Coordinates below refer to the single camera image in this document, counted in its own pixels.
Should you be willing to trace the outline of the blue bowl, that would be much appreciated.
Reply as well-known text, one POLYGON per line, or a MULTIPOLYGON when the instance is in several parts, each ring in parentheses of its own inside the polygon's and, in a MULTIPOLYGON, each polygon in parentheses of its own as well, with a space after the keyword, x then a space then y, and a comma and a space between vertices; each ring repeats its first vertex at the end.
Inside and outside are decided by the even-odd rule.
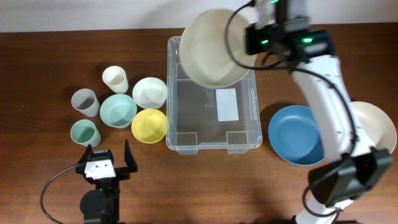
POLYGON ((276 154, 291 164, 312 166, 324 160, 317 122, 307 106, 286 106, 276 112, 268 137, 276 154))

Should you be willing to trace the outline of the mint green cup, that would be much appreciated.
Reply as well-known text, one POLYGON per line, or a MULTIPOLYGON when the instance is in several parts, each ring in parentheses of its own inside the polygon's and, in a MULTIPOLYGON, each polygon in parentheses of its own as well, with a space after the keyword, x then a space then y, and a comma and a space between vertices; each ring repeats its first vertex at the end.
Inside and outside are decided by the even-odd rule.
POLYGON ((82 146, 96 147, 101 142, 101 135, 95 124, 88 119, 81 119, 70 130, 71 139, 82 146))

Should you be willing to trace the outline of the grey cup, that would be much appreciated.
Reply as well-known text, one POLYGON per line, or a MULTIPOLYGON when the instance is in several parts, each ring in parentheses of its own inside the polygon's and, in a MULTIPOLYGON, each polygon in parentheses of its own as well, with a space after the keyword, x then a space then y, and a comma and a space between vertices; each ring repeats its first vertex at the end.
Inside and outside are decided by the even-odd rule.
POLYGON ((73 108, 88 117, 95 117, 100 113, 100 103, 91 89, 82 88, 76 91, 72 98, 73 108))

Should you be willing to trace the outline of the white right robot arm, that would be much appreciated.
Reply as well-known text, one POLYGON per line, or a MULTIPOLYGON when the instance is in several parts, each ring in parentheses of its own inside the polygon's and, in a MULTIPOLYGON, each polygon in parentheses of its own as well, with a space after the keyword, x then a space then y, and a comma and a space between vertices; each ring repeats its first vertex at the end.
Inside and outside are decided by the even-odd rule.
POLYGON ((246 52, 269 52, 271 70, 290 72, 305 95, 320 130, 327 165, 311 170, 303 210, 292 223, 336 223, 353 201, 372 190, 392 164, 378 149, 351 107, 333 39, 313 30, 305 1, 250 1, 259 13, 246 29, 246 52))

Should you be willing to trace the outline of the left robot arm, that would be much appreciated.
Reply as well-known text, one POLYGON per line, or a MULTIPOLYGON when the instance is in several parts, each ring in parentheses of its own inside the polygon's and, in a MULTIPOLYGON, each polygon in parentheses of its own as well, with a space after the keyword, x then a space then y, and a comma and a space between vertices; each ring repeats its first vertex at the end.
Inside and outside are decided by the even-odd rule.
POLYGON ((81 198, 80 210, 84 223, 117 223, 119 221, 119 183, 137 172, 137 164, 129 142, 124 142, 125 167, 114 167, 109 149, 94 151, 89 144, 77 163, 75 172, 81 174, 95 189, 81 198))

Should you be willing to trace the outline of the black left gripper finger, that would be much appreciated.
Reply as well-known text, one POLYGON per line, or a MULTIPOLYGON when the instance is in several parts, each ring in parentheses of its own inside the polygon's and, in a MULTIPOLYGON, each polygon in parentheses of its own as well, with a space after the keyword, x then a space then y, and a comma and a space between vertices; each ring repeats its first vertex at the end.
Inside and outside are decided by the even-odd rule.
POLYGON ((130 173, 132 172, 137 172, 138 168, 137 168, 137 163, 135 161, 134 156, 132 155, 130 146, 129 146, 129 142, 126 139, 125 140, 125 146, 124 146, 124 161, 127 165, 127 169, 130 173))
POLYGON ((83 155, 81 156, 80 160, 78 161, 78 164, 84 164, 88 161, 91 160, 92 156, 92 146, 91 144, 87 145, 83 155))

